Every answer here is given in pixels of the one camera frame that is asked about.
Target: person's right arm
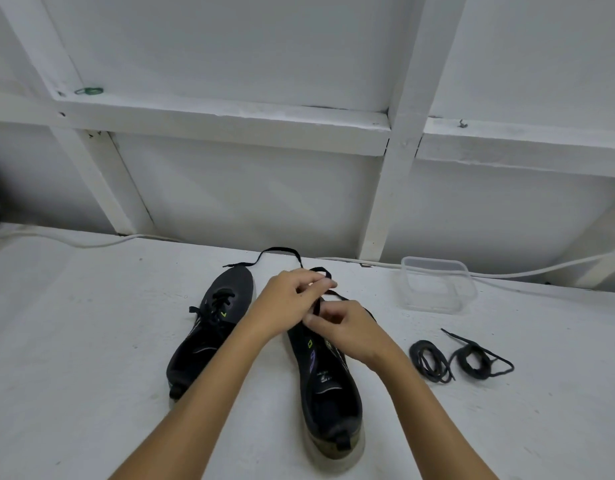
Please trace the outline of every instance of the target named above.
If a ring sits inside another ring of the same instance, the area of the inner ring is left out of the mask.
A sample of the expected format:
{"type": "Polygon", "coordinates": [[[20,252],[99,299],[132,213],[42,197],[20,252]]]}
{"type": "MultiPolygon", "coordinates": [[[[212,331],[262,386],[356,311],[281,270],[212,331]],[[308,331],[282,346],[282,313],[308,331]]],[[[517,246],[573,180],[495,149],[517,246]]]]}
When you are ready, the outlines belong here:
{"type": "Polygon", "coordinates": [[[407,355],[357,301],[326,301],[303,322],[375,371],[392,397],[424,480],[496,479],[447,416],[407,355]]]}

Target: black shoe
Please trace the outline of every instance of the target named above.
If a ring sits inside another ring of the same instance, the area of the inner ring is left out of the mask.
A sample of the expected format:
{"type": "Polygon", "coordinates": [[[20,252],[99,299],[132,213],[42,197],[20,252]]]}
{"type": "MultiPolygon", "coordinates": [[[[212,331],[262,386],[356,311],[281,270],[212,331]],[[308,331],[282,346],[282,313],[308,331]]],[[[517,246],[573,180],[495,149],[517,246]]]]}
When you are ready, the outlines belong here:
{"type": "Polygon", "coordinates": [[[196,322],[176,349],[166,371],[171,399],[181,399],[246,314],[254,298],[252,273],[247,267],[235,266],[214,280],[199,308],[190,307],[190,313],[196,313],[196,322]]]}
{"type": "Polygon", "coordinates": [[[345,355],[303,323],[288,337],[299,363],[307,451],[320,468],[343,472],[365,448],[362,404],[345,355]]]}

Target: hand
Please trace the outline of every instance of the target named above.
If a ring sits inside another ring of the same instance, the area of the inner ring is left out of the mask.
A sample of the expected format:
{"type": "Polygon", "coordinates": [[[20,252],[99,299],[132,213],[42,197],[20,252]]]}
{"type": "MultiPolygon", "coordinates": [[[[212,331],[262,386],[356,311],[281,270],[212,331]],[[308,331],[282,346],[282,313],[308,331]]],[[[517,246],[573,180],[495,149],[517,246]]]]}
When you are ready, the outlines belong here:
{"type": "Polygon", "coordinates": [[[244,320],[247,318],[247,322],[263,330],[269,340],[299,323],[314,302],[336,286],[336,282],[316,271],[281,271],[268,281],[244,320]]]}
{"type": "Polygon", "coordinates": [[[307,314],[303,323],[328,339],[345,355],[373,371],[390,351],[400,348],[358,301],[324,301],[320,316],[307,314]]]}

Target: vertical beam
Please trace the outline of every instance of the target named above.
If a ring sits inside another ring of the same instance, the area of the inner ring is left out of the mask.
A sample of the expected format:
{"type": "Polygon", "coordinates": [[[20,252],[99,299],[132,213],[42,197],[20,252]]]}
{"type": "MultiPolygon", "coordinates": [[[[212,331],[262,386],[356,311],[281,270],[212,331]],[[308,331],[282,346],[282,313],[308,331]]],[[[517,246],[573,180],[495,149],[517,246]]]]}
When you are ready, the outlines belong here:
{"type": "Polygon", "coordinates": [[[545,275],[553,285],[596,288],[615,272],[615,202],[565,250],[556,261],[562,263],[587,256],[612,253],[591,264],[570,266],[545,275]]]}
{"type": "Polygon", "coordinates": [[[406,60],[387,116],[392,126],[358,256],[378,260],[439,86],[465,0],[415,0],[406,60]]]}
{"type": "Polygon", "coordinates": [[[53,98],[83,87],[43,0],[0,0],[0,8],[53,98]]]}
{"type": "Polygon", "coordinates": [[[117,233],[156,233],[109,133],[56,127],[50,130],[117,233]]]}

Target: clear plastic box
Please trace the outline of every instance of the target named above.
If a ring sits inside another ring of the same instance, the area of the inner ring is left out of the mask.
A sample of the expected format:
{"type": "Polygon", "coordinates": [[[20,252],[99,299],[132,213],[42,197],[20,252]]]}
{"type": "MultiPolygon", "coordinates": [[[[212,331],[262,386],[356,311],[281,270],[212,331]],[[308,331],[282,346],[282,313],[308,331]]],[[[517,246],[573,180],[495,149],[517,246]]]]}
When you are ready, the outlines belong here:
{"type": "Polygon", "coordinates": [[[472,277],[460,261],[405,257],[399,282],[412,310],[457,314],[476,298],[472,277]]]}

